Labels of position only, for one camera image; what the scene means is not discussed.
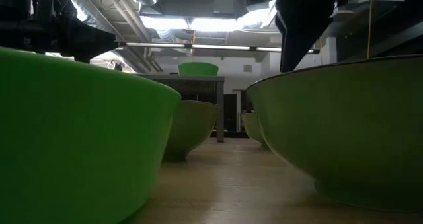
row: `cable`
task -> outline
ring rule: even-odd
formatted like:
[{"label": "cable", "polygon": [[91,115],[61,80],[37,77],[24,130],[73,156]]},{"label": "cable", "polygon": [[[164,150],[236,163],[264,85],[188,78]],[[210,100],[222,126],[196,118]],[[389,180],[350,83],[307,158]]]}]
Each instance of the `cable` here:
[{"label": "cable", "polygon": [[111,9],[111,8],[113,7],[113,3],[112,3],[110,6],[108,6],[108,7],[106,7],[106,6],[104,5],[103,0],[100,0],[100,3],[101,3],[101,5],[104,7],[104,9],[106,9],[106,10],[109,10],[109,9]]}]

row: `dark object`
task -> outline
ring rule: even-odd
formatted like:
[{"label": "dark object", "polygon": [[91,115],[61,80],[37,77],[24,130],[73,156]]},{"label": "dark object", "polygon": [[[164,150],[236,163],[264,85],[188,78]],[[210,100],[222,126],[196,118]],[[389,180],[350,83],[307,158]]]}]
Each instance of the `dark object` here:
[{"label": "dark object", "polygon": [[115,35],[82,23],[71,0],[0,0],[0,37],[0,46],[86,63],[118,47]]},{"label": "dark object", "polygon": [[[336,40],[338,61],[367,58],[368,10],[349,22]],[[423,1],[374,1],[370,57],[423,53]]]},{"label": "dark object", "polygon": [[237,95],[225,94],[225,129],[237,132]]},{"label": "dark object", "polygon": [[[265,0],[247,0],[247,4]],[[282,33],[281,72],[293,71],[329,24],[334,5],[348,0],[276,0],[276,26]]]},{"label": "dark object", "polygon": [[114,62],[114,70],[122,72],[124,70],[122,63]]},{"label": "dark object", "polygon": [[[216,131],[213,131],[210,135],[211,138],[216,137]],[[225,132],[225,138],[241,138],[241,139],[248,139],[250,138],[245,132]]]}]

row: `white wall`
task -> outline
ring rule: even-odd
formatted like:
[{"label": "white wall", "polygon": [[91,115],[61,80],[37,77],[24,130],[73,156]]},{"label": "white wall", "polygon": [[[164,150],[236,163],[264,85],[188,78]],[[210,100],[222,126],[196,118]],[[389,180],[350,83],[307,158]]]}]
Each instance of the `white wall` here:
[{"label": "white wall", "polygon": [[[178,65],[186,62],[201,61],[212,63],[219,67],[219,76],[225,77],[225,94],[232,94],[233,90],[246,89],[260,79],[261,63],[254,58],[232,58],[223,60],[216,57],[156,57],[155,61],[163,68],[164,74],[177,73]],[[251,65],[252,72],[244,72],[244,65]]]},{"label": "white wall", "polygon": [[[269,53],[262,62],[262,71],[260,76],[263,78],[277,75],[280,73],[280,53]],[[336,38],[327,38],[319,54],[307,54],[299,62],[295,70],[305,69],[330,63],[336,63]]]},{"label": "white wall", "polygon": [[[163,68],[164,74],[178,73],[178,65],[186,62],[201,61],[219,66],[219,76],[225,77],[225,94],[232,94],[233,90],[246,89],[254,82],[273,75],[280,74],[280,53],[269,53],[257,63],[254,58],[226,57],[156,57],[156,62]],[[336,40],[327,38],[320,54],[307,54],[296,69],[336,63]],[[244,65],[251,65],[252,72],[244,72]]]}]

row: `machine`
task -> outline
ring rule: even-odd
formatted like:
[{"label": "machine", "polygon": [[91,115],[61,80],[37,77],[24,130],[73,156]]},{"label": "machine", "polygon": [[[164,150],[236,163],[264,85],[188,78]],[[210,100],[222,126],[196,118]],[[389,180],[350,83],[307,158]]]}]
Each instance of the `machine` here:
[{"label": "machine", "polygon": [[[268,0],[246,0],[254,5]],[[335,5],[348,0],[277,0],[276,25],[283,36],[282,73],[295,69],[331,23]],[[71,0],[0,0],[0,46],[37,53],[59,52],[77,61],[119,46],[115,35],[77,18]]]},{"label": "machine", "polygon": [[0,0],[0,37],[0,46],[85,63],[118,47],[115,35],[82,23],[71,0]]},{"label": "machine", "polygon": [[[266,0],[247,0],[247,4]],[[335,7],[348,0],[276,0],[276,26],[282,33],[280,71],[293,71],[332,22]]]}]

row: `ceiling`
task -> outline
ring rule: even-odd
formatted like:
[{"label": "ceiling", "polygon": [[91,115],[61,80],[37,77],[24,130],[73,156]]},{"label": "ceiling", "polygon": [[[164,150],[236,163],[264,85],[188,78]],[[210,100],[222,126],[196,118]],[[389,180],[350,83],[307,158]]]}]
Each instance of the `ceiling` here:
[{"label": "ceiling", "polygon": [[[137,36],[127,21],[112,4],[111,0],[90,0],[107,18],[112,26],[124,37],[125,40],[140,42],[141,38]],[[134,13],[138,14],[138,3],[134,0],[126,0],[131,6]],[[199,44],[219,44],[219,45],[237,45],[237,46],[280,46],[282,37],[275,30],[274,24],[271,24],[268,30],[254,32],[196,32],[195,43]],[[150,37],[159,39],[157,33],[153,29],[147,29]],[[183,33],[175,32],[176,37],[184,38]],[[161,50],[153,52],[156,56],[187,56],[175,50]],[[262,52],[236,52],[225,50],[196,50],[195,56],[204,57],[253,57],[260,61],[264,56]]]}]

